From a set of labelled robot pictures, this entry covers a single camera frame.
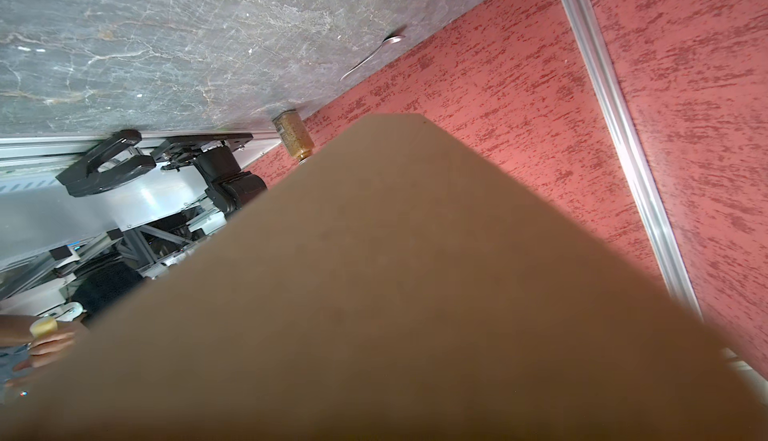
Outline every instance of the spoon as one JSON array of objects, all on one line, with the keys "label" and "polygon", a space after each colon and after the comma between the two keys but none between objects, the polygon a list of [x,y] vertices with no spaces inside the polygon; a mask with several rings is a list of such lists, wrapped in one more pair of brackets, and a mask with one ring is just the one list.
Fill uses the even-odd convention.
[{"label": "spoon", "polygon": [[344,78],[346,78],[347,76],[349,76],[350,74],[352,74],[352,71],[354,71],[354,70],[357,70],[358,68],[360,68],[360,66],[364,65],[364,64],[366,63],[366,61],[370,60],[370,59],[371,59],[371,58],[372,58],[372,57],[373,57],[373,56],[374,56],[376,53],[378,53],[378,52],[379,52],[379,50],[380,50],[381,48],[383,48],[385,45],[391,45],[391,44],[394,44],[394,43],[398,43],[398,42],[402,41],[404,38],[405,38],[405,36],[404,36],[404,35],[402,35],[402,34],[398,34],[398,35],[394,35],[394,36],[389,36],[388,38],[384,39],[384,41],[382,41],[382,43],[379,45],[379,47],[378,47],[378,48],[376,48],[376,49],[375,49],[375,50],[374,50],[374,51],[373,51],[371,54],[369,54],[369,55],[368,55],[368,57],[367,57],[367,58],[365,58],[363,61],[361,61],[361,62],[357,63],[357,64],[355,65],[355,67],[354,67],[354,68],[352,68],[350,71],[347,71],[347,72],[344,74],[344,76],[342,76],[342,77],[341,77],[341,79],[340,79],[339,81],[343,81],[343,80],[344,80]]}]

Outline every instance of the gray marble countertop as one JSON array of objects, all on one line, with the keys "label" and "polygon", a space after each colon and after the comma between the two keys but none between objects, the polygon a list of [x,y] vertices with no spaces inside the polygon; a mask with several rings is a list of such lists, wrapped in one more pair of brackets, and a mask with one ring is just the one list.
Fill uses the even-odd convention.
[{"label": "gray marble countertop", "polygon": [[482,1],[0,0],[0,132],[270,129]]}]

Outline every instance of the red textured panel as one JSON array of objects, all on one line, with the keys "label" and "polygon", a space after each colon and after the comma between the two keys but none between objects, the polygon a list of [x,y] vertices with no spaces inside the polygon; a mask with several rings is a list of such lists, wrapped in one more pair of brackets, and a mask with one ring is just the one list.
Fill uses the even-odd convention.
[{"label": "red textured panel", "polygon": [[768,0],[592,0],[707,320],[768,375]]},{"label": "red textured panel", "polygon": [[306,124],[321,146],[369,112],[424,114],[659,276],[560,0],[486,0]]}]

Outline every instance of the brown cardboard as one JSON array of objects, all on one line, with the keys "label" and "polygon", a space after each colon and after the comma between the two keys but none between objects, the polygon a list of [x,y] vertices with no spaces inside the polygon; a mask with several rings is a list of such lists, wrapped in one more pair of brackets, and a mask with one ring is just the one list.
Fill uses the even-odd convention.
[{"label": "brown cardboard", "polygon": [[723,346],[425,118],[367,116],[115,308],[5,429],[752,439]]}]

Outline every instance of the spoon handle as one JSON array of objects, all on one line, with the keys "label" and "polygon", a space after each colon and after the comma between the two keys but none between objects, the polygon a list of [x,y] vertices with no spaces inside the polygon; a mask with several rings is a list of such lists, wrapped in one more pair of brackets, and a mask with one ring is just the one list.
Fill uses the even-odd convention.
[{"label": "spoon handle", "polygon": [[363,61],[357,63],[354,68],[352,68],[350,71],[347,71],[346,73],[344,73],[344,76],[342,76],[339,79],[339,81],[343,81],[344,78],[346,78],[347,76],[349,76],[352,73],[352,71],[357,70],[358,68],[360,68],[360,66],[364,65],[366,63],[366,61],[370,60],[376,53],[379,52],[379,50],[382,48],[382,46],[384,46],[384,43],[380,44],[379,47],[376,48],[371,54],[369,54]]}]

